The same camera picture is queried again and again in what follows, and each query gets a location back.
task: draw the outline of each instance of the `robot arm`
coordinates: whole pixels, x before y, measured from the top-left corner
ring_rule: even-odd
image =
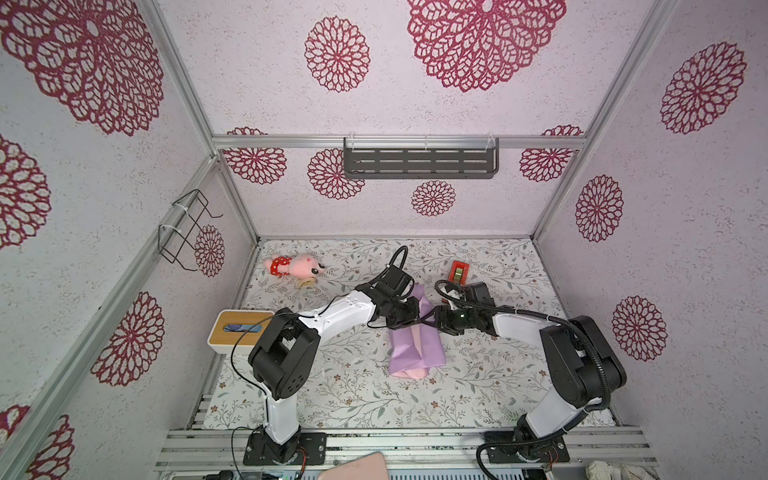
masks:
[[[390,329],[422,321],[418,302],[415,298],[406,298],[408,293],[404,293],[413,281],[402,271],[404,259],[400,267],[395,266],[393,260],[376,278],[358,285],[328,306],[299,313],[288,309],[278,311],[264,330],[248,357],[257,382],[270,393],[266,396],[263,455],[276,463],[286,463],[294,456],[300,437],[296,393],[309,378],[319,345],[380,316],[386,318]],[[581,330],[576,338],[572,331],[550,321],[551,317],[546,315],[496,307],[484,283],[465,286],[460,291],[453,286],[450,292],[440,290],[441,283],[447,282],[438,282],[435,287],[451,301],[449,305],[437,306],[433,310],[434,322],[427,324],[450,335],[476,328],[489,335],[520,339],[545,351],[553,388],[533,410],[520,418],[514,432],[515,442],[531,442],[566,432],[590,409],[607,408],[598,405],[606,392],[598,369],[602,370],[610,391],[626,382],[624,369],[591,318],[582,316],[568,322]],[[289,349],[283,341],[291,339],[296,342]],[[584,351],[586,348],[591,349],[589,355]],[[594,362],[595,352],[600,357],[599,367]],[[538,460],[553,448],[553,442],[554,445],[561,443],[541,442],[516,452],[528,460]]]

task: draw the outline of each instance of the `wire basket holder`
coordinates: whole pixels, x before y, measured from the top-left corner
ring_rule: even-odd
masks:
[[[190,208],[192,208],[195,202],[198,202],[203,208],[200,210],[200,213],[198,213],[196,217],[193,217],[190,214]],[[194,231],[195,227],[197,227],[199,231],[203,230],[203,228],[198,223],[200,220],[200,217],[203,216],[203,212],[208,214],[208,217],[211,217],[211,218],[223,217],[223,214],[213,215],[210,212],[210,210],[208,210],[208,204],[209,204],[208,199],[205,197],[203,192],[201,192],[198,189],[190,190],[189,192],[181,196],[178,200],[172,203],[173,207],[178,207],[184,210],[184,217],[180,218],[176,225],[168,225],[166,223],[163,223],[157,226],[157,251],[160,253],[160,255],[163,256],[165,260],[168,260],[168,262],[170,263],[178,263],[179,265],[181,265],[181,268],[189,272],[197,272],[199,270],[197,268],[186,268],[184,264],[181,262],[181,260],[179,259],[179,254],[181,253],[181,250],[184,248],[184,245],[189,245],[192,250],[195,250],[194,245],[192,245],[192,243],[190,243],[188,239],[189,239],[189,236]],[[182,232],[178,228],[179,224],[185,217],[192,220],[192,225],[190,225],[190,229],[186,233]],[[165,229],[170,229],[171,232],[170,232],[170,236],[165,240],[165,242],[163,242],[162,236]],[[181,238],[181,245],[179,245],[179,248],[176,250],[176,252],[172,252],[168,250],[166,247],[175,236],[179,236]]]

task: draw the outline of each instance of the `pink object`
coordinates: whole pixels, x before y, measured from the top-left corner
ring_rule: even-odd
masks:
[[[272,255],[270,260],[264,260],[264,266],[270,269],[274,276],[293,275],[300,280],[315,278],[326,272],[325,266],[311,255],[299,255],[294,258]]]
[[[424,286],[416,284],[411,296],[419,299],[419,315],[432,310],[432,304],[424,296]],[[390,330],[392,358],[389,360],[389,374],[404,379],[423,379],[433,366],[445,365],[445,352],[440,343],[437,329],[424,324],[410,328]]]

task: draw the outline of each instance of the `black cable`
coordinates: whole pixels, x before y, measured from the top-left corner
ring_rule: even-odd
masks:
[[[235,427],[235,429],[232,431],[232,436],[230,437],[230,447],[232,448],[232,462],[234,462],[234,464],[235,464],[235,470],[237,470],[237,475],[238,475],[237,477],[238,478],[242,478],[243,477],[243,474],[240,473],[240,468],[237,466],[237,460],[235,459],[235,432],[240,430],[240,429],[250,430],[251,433],[253,433],[253,430],[254,430],[254,429],[249,428],[249,427],[240,426],[240,427]]]
[[[371,325],[371,322],[375,322],[376,320],[378,320],[378,319],[370,319],[370,320],[368,320],[368,323],[366,323],[366,326],[368,328],[370,328],[370,329],[385,329],[386,328],[386,324],[381,325],[381,326]]]
[[[400,260],[400,269],[402,270],[406,264],[406,258],[408,258],[408,247],[406,245],[403,245],[399,249],[395,250],[392,258],[389,259],[389,265],[395,264],[395,260],[397,259],[397,256],[400,254],[400,252],[405,252],[402,256],[402,260]]]
[[[331,301],[328,303],[328,305],[326,305],[326,308],[324,308],[322,312],[320,312],[320,313],[317,313],[317,314],[316,314],[316,316],[320,316],[320,315],[323,315],[323,314],[324,314],[326,311],[328,311],[328,309],[331,307],[331,305],[333,305],[333,302],[334,302],[334,301],[335,301],[337,298],[339,298],[340,296],[341,296],[341,295],[336,295],[336,296],[334,296],[334,297],[331,299]],[[310,318],[310,319],[313,319],[313,318],[315,318],[314,316],[299,315],[298,313],[297,313],[297,316],[298,316],[299,318]]]
[[[589,341],[589,337],[587,337],[587,335],[584,332],[582,332],[581,329],[578,328],[574,323],[562,318],[557,318],[556,316],[547,315],[546,313],[534,312],[533,310],[516,309],[510,306],[499,307],[499,306],[481,305],[479,303],[473,303],[473,302],[468,302],[466,300],[456,299],[448,295],[447,293],[444,293],[442,290],[440,290],[439,287],[441,285],[448,285],[455,290],[459,290],[459,287],[455,283],[449,282],[448,280],[438,280],[437,282],[435,282],[435,290],[437,290],[438,295],[457,305],[471,306],[479,309],[491,310],[498,313],[514,313],[515,315],[533,316],[534,318],[539,318],[539,319],[547,320],[548,322],[557,323],[558,325],[562,325],[565,328],[569,329],[574,334],[574,336],[576,336],[576,338],[579,340],[581,345],[584,347],[584,350],[587,352],[587,355],[589,356],[590,360],[592,360],[592,362],[594,363],[595,370],[597,370],[598,378],[600,379],[601,387],[603,388],[601,402],[595,405],[587,405],[584,408],[584,411],[593,412],[595,410],[602,410],[602,409],[608,408],[608,406],[611,403],[611,385],[610,383],[608,383],[608,376],[605,373],[603,360],[600,358],[600,354],[598,353],[597,349],[595,349],[594,345],[592,345],[592,342]]]
[[[552,432],[549,435],[545,435],[541,437],[540,439],[536,440],[528,440],[526,442],[489,442],[484,443],[480,445],[475,450],[475,460],[477,460],[478,465],[480,465],[480,469],[483,473],[485,473],[485,476],[488,477],[489,480],[498,480],[498,477],[496,475],[493,475],[483,464],[482,457],[480,454],[483,452],[483,450],[490,449],[491,447],[524,447],[526,445],[536,445],[537,443],[544,443],[544,442],[550,442],[551,440],[556,439],[557,437],[564,435],[565,430],[559,429],[556,432]]]

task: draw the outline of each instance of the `stuffed toy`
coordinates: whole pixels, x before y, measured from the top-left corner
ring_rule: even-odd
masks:
[[[274,276],[291,275],[299,280],[299,287],[314,285],[316,277],[326,272],[325,266],[311,255],[299,255],[298,257],[282,257],[272,255],[271,260],[265,260],[264,266]]]

